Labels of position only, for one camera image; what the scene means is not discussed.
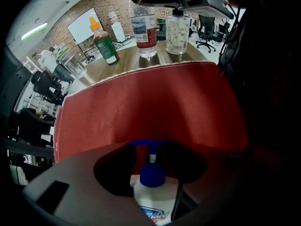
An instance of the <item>ceiling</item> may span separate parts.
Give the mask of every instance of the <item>ceiling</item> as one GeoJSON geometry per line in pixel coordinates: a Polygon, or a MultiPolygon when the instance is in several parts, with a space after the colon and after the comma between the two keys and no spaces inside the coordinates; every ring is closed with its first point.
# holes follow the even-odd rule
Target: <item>ceiling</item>
{"type": "Polygon", "coordinates": [[[46,36],[57,20],[80,0],[31,0],[13,22],[6,43],[17,58],[23,57],[46,36]],[[33,28],[48,23],[47,27],[25,40],[22,35],[33,28]]]}

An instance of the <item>wooden table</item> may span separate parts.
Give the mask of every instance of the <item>wooden table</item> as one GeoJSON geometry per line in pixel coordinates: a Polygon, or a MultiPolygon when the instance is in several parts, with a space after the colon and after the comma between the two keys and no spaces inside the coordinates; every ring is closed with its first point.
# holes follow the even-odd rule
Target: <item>wooden table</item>
{"type": "Polygon", "coordinates": [[[104,58],[99,58],[89,63],[86,66],[87,73],[80,81],[84,85],[90,86],[110,76],[152,65],[172,64],[190,60],[208,61],[208,59],[190,43],[188,43],[186,53],[183,55],[169,54],[166,51],[166,41],[157,42],[157,54],[152,58],[140,57],[136,46],[119,50],[118,54],[120,60],[113,65],[108,65],[104,58]]]}

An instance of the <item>orange bottle cap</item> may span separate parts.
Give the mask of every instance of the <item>orange bottle cap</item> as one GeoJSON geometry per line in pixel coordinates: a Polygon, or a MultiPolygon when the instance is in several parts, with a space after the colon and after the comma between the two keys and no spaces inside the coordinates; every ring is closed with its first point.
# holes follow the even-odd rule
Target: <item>orange bottle cap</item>
{"type": "Polygon", "coordinates": [[[92,31],[101,28],[100,23],[95,21],[93,17],[90,17],[90,24],[90,29],[92,31]]]}

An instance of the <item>green bottle label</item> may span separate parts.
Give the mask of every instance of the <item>green bottle label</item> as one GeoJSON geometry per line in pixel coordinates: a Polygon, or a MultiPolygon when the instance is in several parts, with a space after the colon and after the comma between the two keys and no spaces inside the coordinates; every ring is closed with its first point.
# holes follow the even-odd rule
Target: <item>green bottle label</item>
{"type": "Polygon", "coordinates": [[[95,42],[95,45],[97,46],[98,50],[104,57],[104,59],[109,63],[113,63],[117,60],[117,55],[115,52],[115,47],[112,43],[111,38],[104,37],[98,41],[95,42]]]}

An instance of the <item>red cloth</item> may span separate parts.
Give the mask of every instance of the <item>red cloth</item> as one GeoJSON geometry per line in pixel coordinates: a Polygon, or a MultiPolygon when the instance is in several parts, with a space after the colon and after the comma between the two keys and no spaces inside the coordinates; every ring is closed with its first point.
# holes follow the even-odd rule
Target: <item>red cloth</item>
{"type": "Polygon", "coordinates": [[[151,67],[67,97],[55,123],[55,161],[142,138],[243,149],[243,115],[218,71],[211,62],[151,67]]]}

